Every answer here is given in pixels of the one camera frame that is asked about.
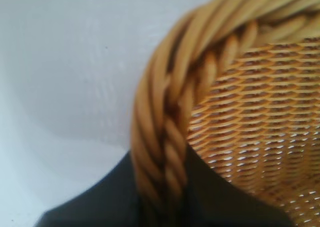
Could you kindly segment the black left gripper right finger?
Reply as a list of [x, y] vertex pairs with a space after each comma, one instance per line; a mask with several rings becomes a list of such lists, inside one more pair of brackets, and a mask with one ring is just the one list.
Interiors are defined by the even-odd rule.
[[184, 196], [186, 227], [291, 227], [293, 221], [277, 207], [226, 181], [187, 147], [188, 182]]

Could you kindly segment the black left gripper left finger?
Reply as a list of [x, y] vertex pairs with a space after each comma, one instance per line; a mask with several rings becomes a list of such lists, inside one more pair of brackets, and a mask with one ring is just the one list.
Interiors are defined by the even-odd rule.
[[140, 202], [127, 153], [90, 189], [43, 213], [38, 227], [138, 227]]

